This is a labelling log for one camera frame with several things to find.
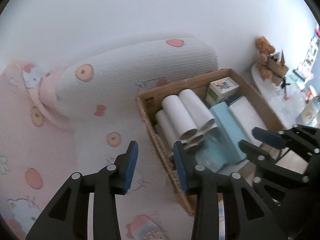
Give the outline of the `light blue wipes packet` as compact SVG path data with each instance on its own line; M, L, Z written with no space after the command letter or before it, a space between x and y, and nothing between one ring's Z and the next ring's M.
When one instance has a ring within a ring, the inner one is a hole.
M196 152L195 158L198 164L215 173L228 165L225 148L216 139L205 139L202 147Z

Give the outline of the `white spiral notebook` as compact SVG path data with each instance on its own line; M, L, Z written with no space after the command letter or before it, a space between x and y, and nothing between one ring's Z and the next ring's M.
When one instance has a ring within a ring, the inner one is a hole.
M237 123L241 126L242 130L245 132L249 141L255 146L259 147L262 142L253 137L252 130L255 127L266 130L267 127L247 98L245 96L241 96L233 101L229 105L229 111Z

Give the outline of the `light blue flat box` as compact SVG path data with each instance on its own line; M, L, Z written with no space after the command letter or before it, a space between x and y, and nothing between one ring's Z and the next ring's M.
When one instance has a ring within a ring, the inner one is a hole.
M218 103L210 108L210 112L215 117L215 122L219 130L217 139L225 149L228 162L230 164L236 164L245 160L247 157L246 154L240 150L239 142L248 140L248 137L232 116L227 103Z

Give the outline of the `brown cardboard box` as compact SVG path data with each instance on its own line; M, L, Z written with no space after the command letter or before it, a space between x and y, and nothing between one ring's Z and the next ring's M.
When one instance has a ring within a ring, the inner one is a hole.
M161 139L154 129L156 124L155 115L162 109L161 103L165 97L177 95L183 89L191 89L201 99L204 99L209 83L224 77L231 77L240 85L238 93L249 100L269 130L278 131L285 128L264 97L232 69L208 72L172 82L161 87L156 87L136 95L136 103L138 105L140 117L146 126L150 140L174 187L177 202L189 216L195 214L196 197L185 195L180 184L180 179L178 178L178 172L176 171L177 165L175 164L175 157L169 157L170 151L165 147L164 140Z

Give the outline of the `white paper tube right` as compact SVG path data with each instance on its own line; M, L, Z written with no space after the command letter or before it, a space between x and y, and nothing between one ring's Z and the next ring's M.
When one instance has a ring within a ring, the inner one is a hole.
M215 122L214 116L193 90L182 90L178 97L189 112L199 131L204 131L213 126Z

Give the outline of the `white paper tube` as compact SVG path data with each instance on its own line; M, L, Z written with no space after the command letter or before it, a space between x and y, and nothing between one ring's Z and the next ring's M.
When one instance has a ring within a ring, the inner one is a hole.
M180 139L187 140L198 132L192 117L177 95L165 97L161 106Z
M192 137L183 140L180 139L176 134L176 131L174 130L164 110L160 110L159 112L157 112L155 118L157 120L155 130L157 134L165 141L167 150L171 152L173 152L173 145L176 141L181 141L184 149L190 150L192 148L195 148L196 146L199 146L200 143L204 141L206 134L208 134L209 132L213 132L218 128L217 124L213 124L204 131L197 132Z
M193 90L182 90L178 97L189 112L199 131L204 131L213 126L215 122L214 116Z

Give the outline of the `pink cartoon bed sheet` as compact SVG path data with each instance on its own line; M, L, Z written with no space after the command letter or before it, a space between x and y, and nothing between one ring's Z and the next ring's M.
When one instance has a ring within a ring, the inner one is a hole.
M177 202L137 104L135 112L113 122L99 117L104 106L93 119L66 117L57 109L56 92L65 69L14 61L1 72L1 215L12 231L24 239L72 173L98 172L135 140L133 183L117 197L122 239L142 239L146 228L150 238L189 239L193 218Z

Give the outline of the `green white small carton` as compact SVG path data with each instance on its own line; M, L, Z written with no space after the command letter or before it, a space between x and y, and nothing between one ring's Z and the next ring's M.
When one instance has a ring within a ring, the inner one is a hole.
M225 77L213 81L209 84L206 94L206 102L210 106L226 101L233 96L239 88L239 85L230 77Z

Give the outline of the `white paper tube left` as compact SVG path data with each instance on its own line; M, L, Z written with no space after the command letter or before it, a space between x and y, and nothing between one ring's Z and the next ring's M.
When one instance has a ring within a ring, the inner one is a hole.
M198 132L192 117L177 95L165 97L161 106L180 139L187 140Z

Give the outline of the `small wooden crate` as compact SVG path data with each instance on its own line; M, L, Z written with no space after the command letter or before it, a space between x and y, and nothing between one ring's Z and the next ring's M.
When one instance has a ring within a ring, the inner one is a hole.
M285 65L283 50L273 53L268 57L267 67L272 72L271 81L276 86L279 86L289 70L289 68Z

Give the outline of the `white paper tube lower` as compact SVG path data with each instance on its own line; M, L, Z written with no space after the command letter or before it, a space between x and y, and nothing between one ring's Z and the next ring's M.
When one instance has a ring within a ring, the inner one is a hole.
M174 130L164 110L160 110L159 112L157 112L155 118L157 120L155 130L157 134L165 141L167 150L171 152L173 152L173 145L176 141L181 141L184 149L190 150L192 148L195 148L196 146L199 146L200 143L204 141L206 134L208 134L209 132L213 132L218 128L217 124L213 124L204 131L197 132L192 137L183 140L180 139L176 134L176 131Z

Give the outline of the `brown teddy bear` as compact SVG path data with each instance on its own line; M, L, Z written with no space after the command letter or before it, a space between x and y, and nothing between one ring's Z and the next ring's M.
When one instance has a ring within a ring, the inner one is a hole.
M264 37L258 37L255 40L255 45L259 51L259 59L256 68L259 70L260 76L263 80L272 79L273 73L267 68L268 57L275 52L274 46Z

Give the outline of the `white patterned pillow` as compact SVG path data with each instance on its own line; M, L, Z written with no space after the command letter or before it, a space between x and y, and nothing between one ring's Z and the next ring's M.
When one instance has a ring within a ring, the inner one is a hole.
M56 85L57 109L73 120L113 122L136 111L138 93L218 70L214 48L198 38L157 40L117 48L66 68Z

